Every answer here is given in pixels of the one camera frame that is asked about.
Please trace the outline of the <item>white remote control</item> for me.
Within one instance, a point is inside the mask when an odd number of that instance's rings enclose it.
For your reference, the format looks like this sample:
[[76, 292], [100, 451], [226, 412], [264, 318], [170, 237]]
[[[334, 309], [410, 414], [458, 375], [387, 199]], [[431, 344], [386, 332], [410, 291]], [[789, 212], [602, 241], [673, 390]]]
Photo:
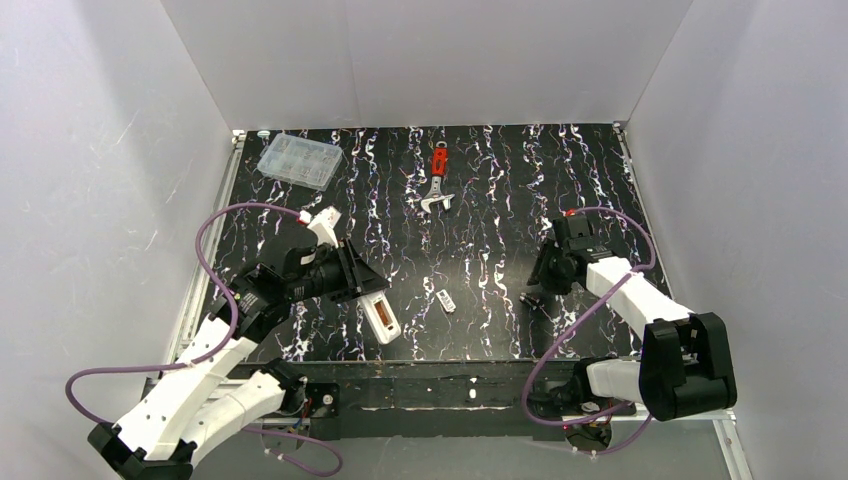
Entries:
[[387, 345], [400, 337], [400, 324], [384, 290], [361, 296], [357, 303], [379, 344]]

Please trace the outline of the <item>black AAA battery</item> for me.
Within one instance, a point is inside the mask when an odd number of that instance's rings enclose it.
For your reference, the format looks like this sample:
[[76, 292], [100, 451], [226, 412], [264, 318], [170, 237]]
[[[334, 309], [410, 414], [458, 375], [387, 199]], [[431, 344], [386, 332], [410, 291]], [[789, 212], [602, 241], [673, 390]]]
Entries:
[[538, 296], [530, 293], [522, 293], [519, 300], [522, 304], [534, 310], [540, 309], [544, 306], [544, 302]]

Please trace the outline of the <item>white remote battery cover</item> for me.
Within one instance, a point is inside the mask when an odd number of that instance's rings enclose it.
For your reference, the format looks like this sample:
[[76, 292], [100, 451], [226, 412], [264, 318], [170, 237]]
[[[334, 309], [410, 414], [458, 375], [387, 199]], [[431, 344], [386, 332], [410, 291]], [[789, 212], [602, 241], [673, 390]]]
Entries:
[[446, 289], [437, 291], [436, 298], [445, 313], [451, 314], [456, 311], [456, 304]]

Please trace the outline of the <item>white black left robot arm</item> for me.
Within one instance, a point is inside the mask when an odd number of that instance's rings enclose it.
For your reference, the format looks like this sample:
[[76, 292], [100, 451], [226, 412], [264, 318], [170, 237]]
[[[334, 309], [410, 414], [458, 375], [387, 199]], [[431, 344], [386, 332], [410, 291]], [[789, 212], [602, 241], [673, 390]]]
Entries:
[[285, 360], [272, 360], [234, 391], [209, 396], [279, 324], [294, 304], [324, 297], [355, 301], [375, 321], [378, 339], [399, 332], [385, 297], [389, 281], [369, 266], [347, 240], [282, 250], [269, 246], [245, 264], [212, 308], [181, 368], [166, 373], [115, 422], [97, 423], [89, 445], [122, 479], [188, 479], [200, 461], [231, 436], [274, 411], [296, 412], [306, 402], [305, 375]]

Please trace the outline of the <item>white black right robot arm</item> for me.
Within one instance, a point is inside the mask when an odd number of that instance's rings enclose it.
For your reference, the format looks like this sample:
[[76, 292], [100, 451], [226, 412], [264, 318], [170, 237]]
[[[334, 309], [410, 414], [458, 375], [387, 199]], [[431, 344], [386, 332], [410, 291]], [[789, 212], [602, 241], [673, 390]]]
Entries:
[[574, 285], [618, 314], [641, 342], [636, 360], [590, 358], [551, 392], [536, 394], [527, 381], [527, 405], [579, 409], [604, 400], [638, 403], [659, 421], [726, 410], [738, 400], [726, 325], [715, 313], [696, 313], [646, 280], [647, 264], [633, 265], [602, 245], [583, 209], [552, 223], [528, 279], [544, 292], [567, 295]]

